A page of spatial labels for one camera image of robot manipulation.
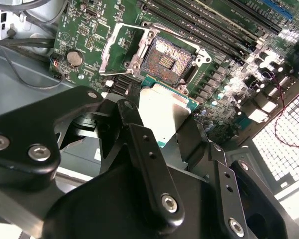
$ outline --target electronic component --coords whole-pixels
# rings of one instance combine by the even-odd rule
[[[218,103],[217,103],[217,100],[215,99],[215,98],[211,98],[210,100],[209,100],[209,102],[210,102],[210,104],[212,105],[212,106],[216,106]]]
[[[209,85],[204,85],[203,89],[207,92],[212,92],[214,90],[214,88]]]
[[[202,91],[199,93],[199,95],[200,95],[201,97],[203,97],[203,98],[208,98],[210,94],[209,94],[208,92],[202,90]]]
[[[265,112],[270,113],[272,112],[276,107],[277,104],[270,101],[266,96],[264,96],[262,93],[257,94],[254,97],[254,101],[257,103],[257,105]]]
[[[192,60],[188,51],[158,36],[141,65],[141,71],[174,86],[182,79]]]
[[[246,114],[246,116],[253,120],[256,123],[263,123],[268,120],[268,114],[263,110],[256,107],[251,100],[248,100],[242,106],[242,111]]]
[[[259,53],[259,57],[264,61],[268,61],[269,55],[265,52],[261,52]]]
[[[277,63],[274,62],[274,61],[271,62],[270,65],[271,65],[277,72],[281,72],[281,71],[284,70],[284,68],[283,68],[281,65],[277,64]]]
[[[238,116],[242,114],[241,110],[237,106],[234,106],[234,110]]]
[[[221,81],[224,77],[222,75],[219,75],[217,72],[214,72],[212,74],[212,78],[214,78],[217,81]]]
[[[82,65],[84,61],[84,56],[80,51],[69,50],[66,59],[71,66],[77,67]]]
[[[237,103],[241,103],[241,97],[239,97],[238,95],[234,95],[234,99]]]
[[[198,105],[199,102],[151,76],[141,83],[139,113],[144,127],[153,131],[160,147],[169,142]]]
[[[59,25],[54,53],[67,80],[99,92],[122,95],[128,84],[121,79],[142,82],[149,75],[193,97],[200,108],[209,109],[214,97],[219,106],[208,117],[215,125],[225,123],[209,135],[221,143],[237,117],[234,95],[245,102],[260,91],[267,95],[262,87],[276,81],[286,91],[293,84],[289,74],[299,79],[299,56],[293,57],[299,55],[299,1],[275,2],[292,19],[268,1],[205,0],[208,10],[199,1],[73,1]],[[162,54],[161,46],[171,52]],[[72,48],[84,67],[67,62]],[[79,80],[79,74],[85,78]],[[110,88],[108,79],[114,81]],[[269,93],[279,97],[275,89]]]
[[[207,84],[209,84],[210,86],[217,86],[217,85],[218,85],[217,82],[214,81],[213,79],[209,79],[209,80],[207,81]]]

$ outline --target black arm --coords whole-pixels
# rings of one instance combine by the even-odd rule
[[[103,99],[76,87],[0,116],[0,215],[43,239],[299,239],[249,165],[226,165],[190,116],[177,132],[187,171],[167,166],[134,87]],[[68,194],[59,150],[98,137],[101,174]]]

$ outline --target dimm slot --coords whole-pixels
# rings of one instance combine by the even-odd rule
[[[248,17],[254,21],[256,24],[260,25],[267,31],[278,35],[279,32],[281,32],[281,28],[274,23],[270,22],[268,19],[265,17],[261,16],[260,14],[254,12],[251,10],[249,7],[244,5],[243,3],[239,2],[238,0],[219,0],[220,2],[228,5],[235,11],[241,13],[241,14],[247,14]]]
[[[227,33],[228,35],[230,35],[231,37],[233,37],[234,39],[236,39],[240,44],[242,45],[248,45],[250,44],[250,42],[246,41],[244,38],[238,36],[237,34],[235,34],[234,32],[232,32],[229,29],[226,29],[224,26],[221,26],[220,24],[217,24],[217,22],[208,16],[212,16],[213,14],[205,9],[203,9],[202,7],[199,7],[198,5],[196,5],[195,3],[191,2],[189,3],[186,0],[174,0],[175,3],[179,4],[180,6],[184,7],[185,9],[187,9],[188,11],[190,11],[192,14],[195,14],[196,16],[198,16],[199,18],[205,20],[207,23],[219,28],[220,30],[222,30],[223,32]],[[228,24],[226,21],[223,21],[221,19],[217,19],[218,21],[220,21],[222,24],[226,25],[229,28],[234,28],[234,26]],[[250,36],[246,35],[245,33],[241,32],[238,28],[235,28],[235,30],[239,33],[241,33],[242,35],[244,35],[246,38],[250,39],[252,42],[254,42],[254,40],[252,38],[250,38]]]
[[[159,4],[161,4],[166,9],[169,9],[177,15],[187,18],[191,23],[193,23],[195,26],[197,26],[197,28],[200,29],[202,32],[209,34],[211,37],[215,37],[220,42],[222,42],[224,45],[227,45],[227,47],[232,48],[232,50],[237,51],[237,52],[243,52],[243,55],[248,55],[248,52],[245,49],[238,48],[238,46],[235,45],[235,43],[237,41],[233,40],[233,38],[230,35],[223,32],[224,35],[220,36],[219,33],[217,32],[217,29],[215,29],[212,25],[208,24],[207,22],[204,22],[202,19],[199,19],[196,16],[193,16],[192,14],[189,14],[188,11],[186,9],[184,9],[183,7],[177,6],[178,9],[176,9],[176,10],[178,12],[175,12],[169,7],[169,4],[167,2],[162,2],[161,0],[154,0],[154,2],[159,2]],[[232,44],[226,43],[223,40],[223,37],[226,37],[227,40],[230,41]]]
[[[193,24],[190,24],[190,23],[185,22],[183,20],[183,22],[186,24],[186,25],[184,25],[184,23],[182,24],[182,23],[178,22],[177,20],[173,19],[172,17],[167,16],[165,13],[160,12],[156,7],[151,6],[150,4],[148,4],[148,7],[153,12],[153,14],[156,14],[156,15],[158,15],[158,16],[160,16],[160,17],[162,17],[162,18],[164,18],[164,19],[166,19],[166,20],[174,23],[175,25],[177,25],[178,27],[180,27],[183,31],[188,32],[189,34],[192,34],[192,35],[198,37],[201,41],[206,42],[207,44],[213,46],[214,48],[216,48],[219,51],[221,51],[223,54],[225,54],[225,55],[227,55],[227,56],[229,56],[229,57],[231,57],[231,58],[233,58],[235,60],[237,60],[237,58],[240,58],[240,60],[241,60],[240,55],[235,50],[224,49],[223,46],[219,45],[221,43],[217,42],[217,40],[215,40],[215,39],[210,40],[207,37],[201,35],[197,31],[195,31],[195,29],[193,29],[192,31],[188,31],[189,27],[195,28]]]
[[[190,35],[192,40],[193,39],[196,39],[196,41],[199,40],[201,42],[200,44],[202,45],[202,47],[206,48],[207,50],[217,53],[217,54],[223,54],[225,56],[232,57],[228,52],[225,52],[223,49],[219,49],[218,47],[214,47],[213,45],[210,45],[205,40],[200,39],[200,37],[198,37],[198,38],[193,37],[193,34],[191,34],[191,32],[188,31],[186,28],[184,28],[183,25],[179,24],[177,21],[175,21],[171,17],[166,16],[166,14],[161,13],[159,10],[157,10],[157,8],[154,8],[150,5],[147,5],[147,8],[148,8],[149,13],[151,13],[153,15],[157,15],[157,16],[169,21],[170,23],[174,24],[175,26],[180,28],[182,30],[182,32]]]

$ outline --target green circuit board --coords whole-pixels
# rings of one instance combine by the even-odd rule
[[[91,9],[92,14],[83,10],[82,5]],[[283,64],[293,54],[299,42],[299,0],[70,0],[54,47],[54,57],[67,80],[100,93],[123,92],[120,82],[141,82],[148,73],[141,72],[140,77],[101,76],[99,69],[102,52],[116,24],[140,26],[142,22],[166,26],[203,47],[211,57],[186,82],[186,94],[200,102],[198,108],[207,109],[207,114],[200,117],[201,123],[212,121],[215,127],[209,132],[210,137],[221,142],[225,140],[226,128],[237,120],[233,96],[241,96],[244,102],[257,93],[246,86],[245,79],[252,75],[268,83],[261,78],[254,60],[266,53],[273,62]],[[137,51],[143,32],[132,27],[121,28],[110,48],[107,70],[126,69],[125,62]],[[175,35],[161,31],[158,36],[195,57],[196,49]],[[80,52],[83,60],[79,66],[73,67],[67,61],[66,54],[71,50]],[[224,90],[229,76],[237,81]],[[108,80],[114,84],[108,86]],[[218,99],[216,92],[224,96]],[[213,106],[210,99],[216,99],[218,104]]]

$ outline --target ram slot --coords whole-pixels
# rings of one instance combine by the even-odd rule
[[[275,35],[278,35],[279,32],[281,32],[282,30],[279,26],[275,25],[265,17],[251,10],[249,7],[239,2],[238,0],[219,0],[219,1],[228,5],[229,7],[231,7],[232,9],[234,9],[235,11],[241,14],[246,14],[251,21],[255,22],[262,28],[266,29],[267,31]]]
[[[239,45],[237,43],[237,40],[231,37],[231,35],[227,34],[226,32],[219,32],[219,29],[217,27],[207,23],[206,21],[203,21],[201,18],[189,13],[185,8],[174,5],[173,2],[170,1],[161,1],[161,0],[153,0],[154,2],[158,2],[166,9],[169,9],[173,13],[182,16],[183,18],[187,18],[187,20],[192,23],[193,25],[197,26],[197,28],[204,32],[205,34],[209,34],[210,37],[215,37],[220,42],[222,42],[225,46],[237,51],[242,52],[242,55],[247,56],[249,53],[242,48],[242,45]],[[175,6],[175,10],[172,10],[169,6]]]
[[[254,40],[257,39],[256,36],[254,38],[251,38],[249,35],[245,34],[240,29],[234,27],[233,25],[221,19],[221,17],[216,18],[215,14],[203,9],[202,7],[198,6],[193,2],[188,2],[187,0],[174,0],[174,2],[182,6],[192,14],[196,15],[197,17],[201,18],[201,20],[204,20],[210,25],[219,28],[219,30],[230,35],[232,38],[236,39],[236,41],[238,41],[242,45],[248,45],[250,44],[249,41],[254,42]]]
[[[184,19],[181,22],[179,22],[178,20],[175,20],[173,17],[170,17],[166,13],[160,11],[157,7],[164,9],[163,6],[159,6],[159,4],[157,4],[157,3],[155,3],[155,5],[152,5],[152,3],[148,3],[148,8],[149,8],[149,10],[152,11],[152,13],[154,15],[157,15],[163,19],[166,19],[167,21],[174,23],[176,26],[181,28],[183,31],[188,32],[188,33],[198,37],[198,39],[200,39],[202,42],[204,42],[204,44],[203,44],[204,47],[208,48],[208,45],[211,45],[214,48],[218,49],[223,54],[231,57],[232,59],[234,59],[236,61],[241,60],[241,56],[237,53],[236,50],[230,49],[230,48],[226,49],[222,43],[218,42],[213,37],[208,38],[207,34],[203,35],[202,33],[198,32],[200,30],[197,27],[195,27],[193,24],[185,21]]]

